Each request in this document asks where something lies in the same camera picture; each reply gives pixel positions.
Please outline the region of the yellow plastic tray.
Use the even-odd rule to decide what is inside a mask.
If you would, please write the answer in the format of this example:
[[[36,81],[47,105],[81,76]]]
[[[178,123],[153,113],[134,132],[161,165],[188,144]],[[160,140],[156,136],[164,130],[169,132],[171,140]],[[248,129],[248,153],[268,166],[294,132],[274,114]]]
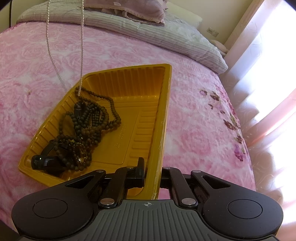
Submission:
[[[157,199],[162,172],[167,112],[170,99],[169,64],[130,66],[92,72],[83,76],[82,86],[96,94],[109,96],[121,117],[120,126],[104,132],[94,149],[90,167],[82,172],[66,171],[58,177],[33,170],[31,158],[40,155],[49,141],[58,135],[62,114],[73,111],[78,101],[71,88],[38,129],[18,164],[32,179],[54,186],[97,169],[114,173],[120,167],[136,166],[144,158],[144,187],[128,191],[128,199]]]

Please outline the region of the pink floral bedspread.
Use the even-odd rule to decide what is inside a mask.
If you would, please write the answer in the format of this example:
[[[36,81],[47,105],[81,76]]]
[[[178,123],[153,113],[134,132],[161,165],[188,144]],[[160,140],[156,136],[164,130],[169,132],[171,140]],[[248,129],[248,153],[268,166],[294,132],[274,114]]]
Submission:
[[[1,33],[1,220],[44,186],[18,163],[31,139],[81,74],[133,65],[172,66],[165,166],[202,170],[255,190],[240,123],[216,73],[196,61],[99,28],[28,22]]]

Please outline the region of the pink cushion by curtain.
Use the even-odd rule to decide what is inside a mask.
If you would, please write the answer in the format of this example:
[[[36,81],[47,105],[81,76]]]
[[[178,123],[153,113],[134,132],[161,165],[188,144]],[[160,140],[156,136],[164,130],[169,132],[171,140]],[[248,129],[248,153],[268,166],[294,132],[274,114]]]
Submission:
[[[216,48],[218,48],[220,54],[224,57],[228,52],[229,50],[222,44],[220,43],[219,41],[216,41],[216,40],[210,40],[209,41],[212,45],[214,45]]]

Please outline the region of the pink sheer curtain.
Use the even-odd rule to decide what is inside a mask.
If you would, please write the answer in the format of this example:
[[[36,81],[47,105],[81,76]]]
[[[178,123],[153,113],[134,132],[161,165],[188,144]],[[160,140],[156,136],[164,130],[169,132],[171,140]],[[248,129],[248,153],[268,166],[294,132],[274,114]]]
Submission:
[[[283,209],[280,240],[295,240],[294,34],[288,1],[253,1],[225,42],[228,70],[220,76],[240,120],[256,190]]]

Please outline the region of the grey striped quilt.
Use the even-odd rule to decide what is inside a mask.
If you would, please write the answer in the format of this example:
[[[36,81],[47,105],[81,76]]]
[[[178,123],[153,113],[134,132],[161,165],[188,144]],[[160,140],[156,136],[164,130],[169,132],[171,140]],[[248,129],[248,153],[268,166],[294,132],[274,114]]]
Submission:
[[[17,22],[44,22],[80,24],[79,1],[51,1],[24,11]],[[121,16],[98,11],[84,11],[84,24],[124,34],[158,47],[183,54],[208,67],[217,74],[228,66],[218,48],[211,44],[195,27],[173,14],[166,14],[163,26],[135,22]]]

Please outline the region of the mauve pillow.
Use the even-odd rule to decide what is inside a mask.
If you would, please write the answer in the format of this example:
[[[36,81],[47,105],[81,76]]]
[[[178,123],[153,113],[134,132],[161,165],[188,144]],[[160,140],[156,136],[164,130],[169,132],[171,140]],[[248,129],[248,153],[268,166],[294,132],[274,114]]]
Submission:
[[[87,10],[121,16],[143,24],[165,24],[164,1],[84,1],[84,8]]]

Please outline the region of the wall power socket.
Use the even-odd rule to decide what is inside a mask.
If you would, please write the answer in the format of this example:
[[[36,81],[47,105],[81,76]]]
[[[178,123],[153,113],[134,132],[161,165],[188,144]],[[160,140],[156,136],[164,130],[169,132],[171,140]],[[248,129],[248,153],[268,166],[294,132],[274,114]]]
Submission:
[[[208,27],[207,32],[210,33],[212,36],[217,37],[218,36],[218,32],[215,31],[214,29]]]

